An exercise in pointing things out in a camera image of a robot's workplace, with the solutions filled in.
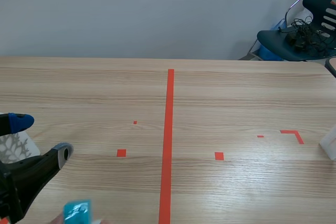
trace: wooden table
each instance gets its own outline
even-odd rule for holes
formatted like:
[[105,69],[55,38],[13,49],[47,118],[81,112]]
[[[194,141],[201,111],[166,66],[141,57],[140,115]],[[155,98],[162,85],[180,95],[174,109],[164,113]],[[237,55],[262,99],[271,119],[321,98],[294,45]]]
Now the wooden table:
[[336,123],[336,80],[321,65],[8,57],[0,67],[0,111],[33,115],[28,134],[42,153],[75,147],[22,223],[83,198],[114,224],[336,222],[336,165],[319,147]]

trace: white object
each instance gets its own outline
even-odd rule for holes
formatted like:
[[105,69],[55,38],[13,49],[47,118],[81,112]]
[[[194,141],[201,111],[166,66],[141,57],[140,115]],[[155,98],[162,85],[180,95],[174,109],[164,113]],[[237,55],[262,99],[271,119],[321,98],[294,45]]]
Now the white object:
[[4,164],[14,163],[40,154],[40,150],[26,131],[0,136],[0,161]]
[[329,158],[336,161],[336,126],[321,140],[320,145]]

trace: blue container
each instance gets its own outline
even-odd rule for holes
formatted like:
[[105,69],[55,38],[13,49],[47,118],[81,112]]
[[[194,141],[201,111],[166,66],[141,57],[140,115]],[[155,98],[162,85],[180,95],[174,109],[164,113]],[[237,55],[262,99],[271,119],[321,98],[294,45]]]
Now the blue container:
[[[281,29],[286,28],[285,19],[280,20],[280,22],[277,23],[271,30],[278,30],[278,27],[280,27]],[[272,53],[270,50],[268,50],[263,45],[260,46],[259,57],[263,60],[273,60],[273,61],[284,60],[281,57],[277,56],[276,54]]]

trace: blue packet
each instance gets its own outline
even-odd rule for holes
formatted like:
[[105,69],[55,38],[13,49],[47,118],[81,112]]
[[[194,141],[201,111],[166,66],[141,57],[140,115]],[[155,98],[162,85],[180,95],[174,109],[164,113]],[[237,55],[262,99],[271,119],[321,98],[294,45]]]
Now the blue packet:
[[[286,22],[285,19],[283,18],[280,20],[279,23],[277,23],[274,27],[272,27],[271,30],[278,30],[278,28],[285,29],[286,28]],[[268,50],[266,47],[264,47],[262,44],[259,49],[259,57],[263,60],[273,60],[273,61],[282,61],[280,56],[277,56],[275,53],[271,52]]]
[[63,208],[64,224],[91,224],[91,200],[68,202]]

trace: red corner marker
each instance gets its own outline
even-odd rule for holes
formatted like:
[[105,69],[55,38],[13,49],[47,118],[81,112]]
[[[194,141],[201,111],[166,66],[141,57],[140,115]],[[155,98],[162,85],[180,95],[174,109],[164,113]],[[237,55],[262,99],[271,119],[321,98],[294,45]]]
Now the red corner marker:
[[223,152],[215,152],[215,159],[216,160],[224,160],[224,153]]
[[118,149],[117,157],[126,157],[126,149]]
[[294,134],[299,144],[304,144],[302,137],[300,136],[298,131],[280,131],[282,134]]
[[168,69],[164,117],[159,224],[170,224],[172,191],[174,69]]

